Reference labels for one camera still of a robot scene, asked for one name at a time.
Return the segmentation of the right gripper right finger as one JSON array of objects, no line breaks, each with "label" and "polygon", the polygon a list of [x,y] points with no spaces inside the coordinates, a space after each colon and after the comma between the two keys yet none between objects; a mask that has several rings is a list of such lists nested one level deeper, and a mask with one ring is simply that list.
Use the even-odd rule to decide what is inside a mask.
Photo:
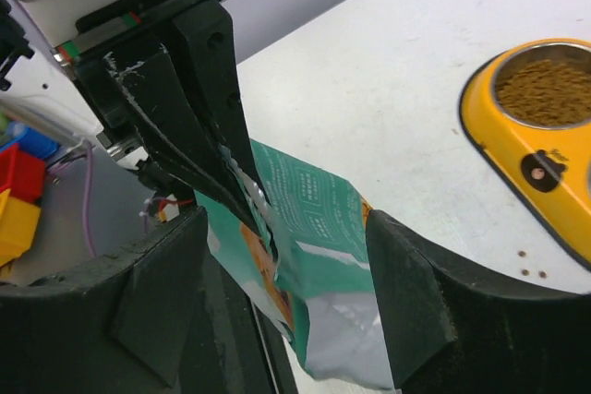
[{"label": "right gripper right finger", "polygon": [[394,385],[404,393],[586,393],[590,298],[462,257],[380,210],[368,257]]}]

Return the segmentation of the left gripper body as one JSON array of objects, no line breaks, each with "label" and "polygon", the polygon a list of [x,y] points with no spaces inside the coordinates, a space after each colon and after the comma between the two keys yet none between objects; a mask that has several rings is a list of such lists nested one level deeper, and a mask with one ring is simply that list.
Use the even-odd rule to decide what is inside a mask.
[{"label": "left gripper body", "polygon": [[[223,6],[224,0],[216,1]],[[105,70],[103,57],[112,50],[133,55],[164,50],[173,60],[172,18],[178,11],[175,0],[118,0],[79,18],[77,35],[55,48],[57,58],[72,70],[76,85],[103,125],[101,141],[128,169],[137,169],[149,153]]]}]

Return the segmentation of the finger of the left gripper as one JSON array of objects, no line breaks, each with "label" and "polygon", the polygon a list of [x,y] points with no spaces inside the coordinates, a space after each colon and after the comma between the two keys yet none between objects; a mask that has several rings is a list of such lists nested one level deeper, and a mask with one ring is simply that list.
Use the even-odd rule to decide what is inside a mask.
[{"label": "finger of the left gripper", "polygon": [[175,0],[171,40],[175,70],[197,122],[176,143],[170,171],[229,209],[247,209],[223,155],[247,173],[256,166],[237,79],[233,22],[216,0]]},{"label": "finger of the left gripper", "polygon": [[256,171],[244,117],[220,101],[185,91],[164,50],[144,55],[112,50],[103,63],[153,160],[255,228],[246,194],[227,158],[232,152],[240,166]]}]

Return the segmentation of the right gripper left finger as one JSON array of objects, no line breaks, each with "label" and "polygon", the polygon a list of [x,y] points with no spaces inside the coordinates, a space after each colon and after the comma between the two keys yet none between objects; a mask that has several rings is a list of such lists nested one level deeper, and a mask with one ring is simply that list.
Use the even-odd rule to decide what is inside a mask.
[{"label": "right gripper left finger", "polygon": [[141,241],[1,289],[5,393],[172,393],[208,220],[194,208]]}]

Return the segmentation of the green pet food bag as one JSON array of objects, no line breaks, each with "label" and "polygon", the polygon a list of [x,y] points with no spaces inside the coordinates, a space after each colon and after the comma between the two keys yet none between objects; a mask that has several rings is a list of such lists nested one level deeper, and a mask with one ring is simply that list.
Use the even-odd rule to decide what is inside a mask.
[{"label": "green pet food bag", "polygon": [[213,257],[288,340],[302,369],[391,389],[392,374],[370,273],[370,206],[342,177],[253,142],[257,176],[222,152],[254,219],[197,193]]}]

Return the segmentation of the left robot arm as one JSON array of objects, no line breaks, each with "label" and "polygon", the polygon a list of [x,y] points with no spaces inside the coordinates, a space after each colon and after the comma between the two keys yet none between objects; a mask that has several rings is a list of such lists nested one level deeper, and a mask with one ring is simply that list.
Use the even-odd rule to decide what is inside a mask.
[{"label": "left robot arm", "polygon": [[1,5],[1,103],[63,145],[96,143],[152,189],[172,180],[255,219],[235,177],[257,176],[227,0],[115,0],[74,16],[40,54]]}]

